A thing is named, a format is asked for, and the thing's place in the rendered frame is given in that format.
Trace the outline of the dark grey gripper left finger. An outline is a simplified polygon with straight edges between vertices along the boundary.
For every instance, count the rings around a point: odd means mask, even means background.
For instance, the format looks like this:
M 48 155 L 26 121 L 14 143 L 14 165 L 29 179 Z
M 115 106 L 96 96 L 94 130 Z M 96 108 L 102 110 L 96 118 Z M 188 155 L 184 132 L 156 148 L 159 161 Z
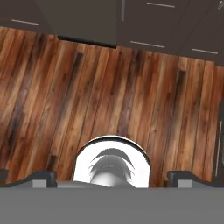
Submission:
M 56 187 L 55 171 L 35 171 L 24 179 L 11 182 L 6 187 L 49 188 Z

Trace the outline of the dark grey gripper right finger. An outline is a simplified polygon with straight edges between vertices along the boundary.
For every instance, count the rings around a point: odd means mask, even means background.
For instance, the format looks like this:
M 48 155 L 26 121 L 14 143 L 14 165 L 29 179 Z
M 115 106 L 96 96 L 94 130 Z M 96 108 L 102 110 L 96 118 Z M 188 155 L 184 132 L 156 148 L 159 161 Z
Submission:
M 190 171 L 168 171 L 168 186 L 172 188 L 219 188 L 217 183 L 203 180 Z

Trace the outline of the white round black-rimmed object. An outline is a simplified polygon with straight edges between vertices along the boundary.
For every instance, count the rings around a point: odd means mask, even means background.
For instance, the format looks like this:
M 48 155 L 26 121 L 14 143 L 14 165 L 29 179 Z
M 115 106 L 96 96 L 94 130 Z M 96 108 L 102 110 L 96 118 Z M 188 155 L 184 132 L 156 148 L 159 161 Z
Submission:
M 151 162 L 144 149 L 124 136 L 98 136 L 77 153 L 73 181 L 102 186 L 148 188 Z

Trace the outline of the dark brown cupboard run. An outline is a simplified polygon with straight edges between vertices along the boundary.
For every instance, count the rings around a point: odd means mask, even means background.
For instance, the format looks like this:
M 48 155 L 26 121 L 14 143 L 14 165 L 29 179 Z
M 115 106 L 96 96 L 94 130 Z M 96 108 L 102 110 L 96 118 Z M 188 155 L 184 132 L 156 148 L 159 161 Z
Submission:
M 224 0 L 117 0 L 118 45 L 224 67 Z
M 0 0 L 0 26 L 117 46 L 117 0 Z

